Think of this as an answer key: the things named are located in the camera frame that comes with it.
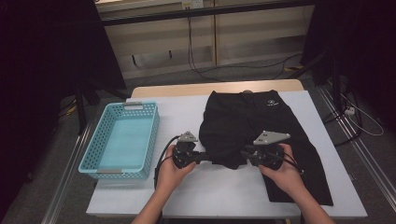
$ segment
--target blue plastic basket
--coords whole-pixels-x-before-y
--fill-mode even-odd
[[[78,170],[93,178],[147,178],[160,116],[155,102],[106,106]]]

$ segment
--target human hand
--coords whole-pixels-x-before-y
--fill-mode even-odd
[[[165,158],[167,159],[163,161],[158,175],[157,189],[168,194],[171,194],[180,185],[184,177],[194,169],[196,164],[192,162],[188,166],[178,169],[172,160],[175,147],[175,145],[172,145],[166,150]]]
[[[279,145],[283,147],[283,150],[286,154],[293,158],[291,146],[286,144]],[[276,171],[262,165],[259,165],[259,169],[262,174],[274,180],[276,185],[290,196],[292,196],[294,192],[305,189],[303,180],[301,179],[297,169],[287,162],[283,162],[282,166]]]

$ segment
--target black garment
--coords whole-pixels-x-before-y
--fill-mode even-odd
[[[294,159],[304,170],[306,187],[318,203],[332,205],[320,157],[290,107],[276,91],[213,91],[207,100],[199,138],[213,164],[237,169],[247,164],[240,150],[252,145],[264,130],[291,135],[283,143],[291,145]],[[270,178],[263,175],[263,179],[271,202],[293,202]]]

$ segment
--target table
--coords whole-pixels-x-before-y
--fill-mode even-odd
[[[327,135],[307,91],[298,80],[249,81],[234,83],[192,84],[163,87],[142,87],[133,92],[132,100],[155,99],[160,110],[160,128],[154,149],[151,174],[147,180],[99,180],[87,213],[99,217],[134,216],[143,207],[153,188],[153,166],[163,146],[180,132],[198,133],[201,120],[176,119],[183,114],[193,116],[197,106],[205,104],[211,91],[240,92],[279,91],[311,143],[317,148],[332,193],[334,206],[323,208],[334,218],[366,217],[356,190]],[[169,104],[182,105],[187,111],[173,110]],[[200,144],[196,149],[203,150]],[[298,217],[294,203],[270,203],[260,172],[246,165],[236,171],[202,162],[188,175],[163,209],[164,217],[205,218],[285,218]]]

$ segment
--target metal frame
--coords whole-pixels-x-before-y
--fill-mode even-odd
[[[265,3],[256,3],[256,4],[236,5],[236,6],[227,6],[227,7],[204,7],[204,8],[196,8],[191,10],[178,10],[178,11],[170,11],[170,12],[153,13],[148,15],[107,18],[107,19],[102,19],[101,21],[80,21],[80,22],[71,22],[71,23],[61,23],[58,24],[57,27],[113,26],[113,25],[146,22],[146,21],[166,21],[166,20],[174,20],[174,19],[181,19],[188,17],[192,18],[192,17],[212,16],[212,15],[259,11],[259,10],[268,10],[268,9],[277,9],[277,8],[286,8],[286,7],[305,7],[305,6],[313,6],[316,4],[334,3],[338,1],[341,0],[279,0],[279,1],[271,1]]]

